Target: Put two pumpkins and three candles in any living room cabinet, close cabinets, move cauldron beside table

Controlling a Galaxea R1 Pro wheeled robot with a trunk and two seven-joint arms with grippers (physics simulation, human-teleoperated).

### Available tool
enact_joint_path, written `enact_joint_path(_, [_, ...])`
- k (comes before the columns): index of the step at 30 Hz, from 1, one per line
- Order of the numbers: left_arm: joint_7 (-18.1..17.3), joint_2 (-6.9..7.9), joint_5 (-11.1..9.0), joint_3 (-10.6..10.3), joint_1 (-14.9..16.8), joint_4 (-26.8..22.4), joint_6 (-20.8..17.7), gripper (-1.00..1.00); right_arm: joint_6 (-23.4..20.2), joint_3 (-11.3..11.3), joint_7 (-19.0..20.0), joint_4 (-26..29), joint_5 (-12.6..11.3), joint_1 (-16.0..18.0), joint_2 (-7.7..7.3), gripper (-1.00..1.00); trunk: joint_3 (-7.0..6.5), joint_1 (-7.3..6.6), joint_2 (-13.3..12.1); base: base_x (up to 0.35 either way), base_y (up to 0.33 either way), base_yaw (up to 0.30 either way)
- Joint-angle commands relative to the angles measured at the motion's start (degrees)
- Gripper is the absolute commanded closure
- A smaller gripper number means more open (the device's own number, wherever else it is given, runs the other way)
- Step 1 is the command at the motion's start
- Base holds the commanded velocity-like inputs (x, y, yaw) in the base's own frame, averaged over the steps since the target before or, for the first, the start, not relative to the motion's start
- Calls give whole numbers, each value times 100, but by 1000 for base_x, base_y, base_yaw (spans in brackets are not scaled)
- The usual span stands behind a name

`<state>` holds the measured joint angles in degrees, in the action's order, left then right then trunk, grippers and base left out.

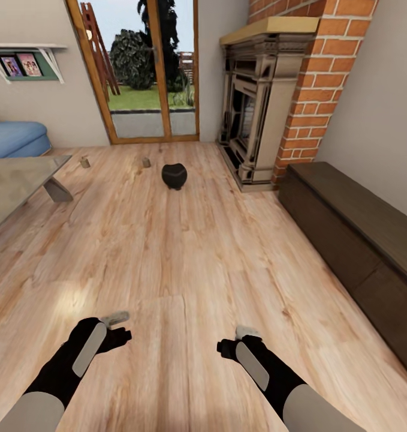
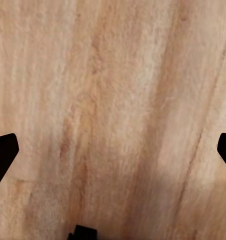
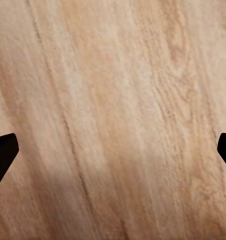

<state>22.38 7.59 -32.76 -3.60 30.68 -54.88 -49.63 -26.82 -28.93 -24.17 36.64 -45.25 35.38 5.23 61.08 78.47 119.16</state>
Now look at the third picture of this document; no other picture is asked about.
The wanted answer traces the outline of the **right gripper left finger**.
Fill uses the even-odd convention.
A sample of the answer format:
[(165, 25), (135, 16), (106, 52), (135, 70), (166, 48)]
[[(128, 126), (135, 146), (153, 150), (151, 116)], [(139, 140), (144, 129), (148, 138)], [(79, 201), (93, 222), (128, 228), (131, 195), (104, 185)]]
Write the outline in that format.
[(0, 136), (0, 182), (19, 152), (15, 133)]

